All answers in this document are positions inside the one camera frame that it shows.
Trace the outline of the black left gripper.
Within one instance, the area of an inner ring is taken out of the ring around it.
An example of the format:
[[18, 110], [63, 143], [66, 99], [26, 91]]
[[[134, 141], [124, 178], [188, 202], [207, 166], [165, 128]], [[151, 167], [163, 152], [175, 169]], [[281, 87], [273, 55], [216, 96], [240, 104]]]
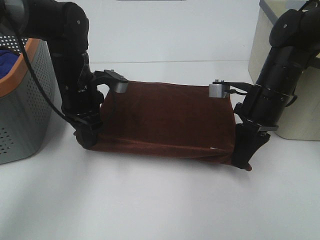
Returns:
[[62, 99], [63, 119], [75, 128], [75, 138], [84, 148], [90, 149], [97, 144], [97, 132], [103, 125], [100, 105], [103, 98]]

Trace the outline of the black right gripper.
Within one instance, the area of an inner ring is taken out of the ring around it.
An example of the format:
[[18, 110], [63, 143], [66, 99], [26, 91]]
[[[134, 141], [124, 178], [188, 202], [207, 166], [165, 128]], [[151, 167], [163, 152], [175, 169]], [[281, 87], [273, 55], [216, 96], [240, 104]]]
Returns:
[[231, 164], [243, 170], [251, 170], [250, 159], [255, 152], [266, 144], [279, 125], [279, 104], [272, 102], [237, 103], [234, 113], [241, 123], [235, 127], [235, 145]]

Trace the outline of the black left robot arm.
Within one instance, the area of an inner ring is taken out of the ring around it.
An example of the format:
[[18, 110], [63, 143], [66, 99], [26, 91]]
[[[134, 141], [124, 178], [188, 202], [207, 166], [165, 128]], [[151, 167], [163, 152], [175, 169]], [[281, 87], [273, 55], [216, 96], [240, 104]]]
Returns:
[[59, 115], [76, 130], [79, 144], [97, 143], [103, 123], [96, 76], [90, 71], [89, 20], [74, 2], [56, 0], [2, 0], [0, 28], [18, 38], [46, 41], [62, 99]]

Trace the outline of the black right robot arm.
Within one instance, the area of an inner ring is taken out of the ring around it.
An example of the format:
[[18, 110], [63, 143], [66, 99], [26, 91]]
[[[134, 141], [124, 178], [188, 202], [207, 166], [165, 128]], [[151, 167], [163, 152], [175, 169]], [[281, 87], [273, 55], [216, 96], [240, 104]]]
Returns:
[[235, 146], [231, 164], [250, 171], [255, 152], [270, 139], [285, 109], [291, 105], [297, 82], [320, 52], [320, 6], [309, 8], [308, 0], [300, 9], [282, 14], [270, 32], [271, 49], [255, 85], [234, 113], [242, 120], [235, 127]]

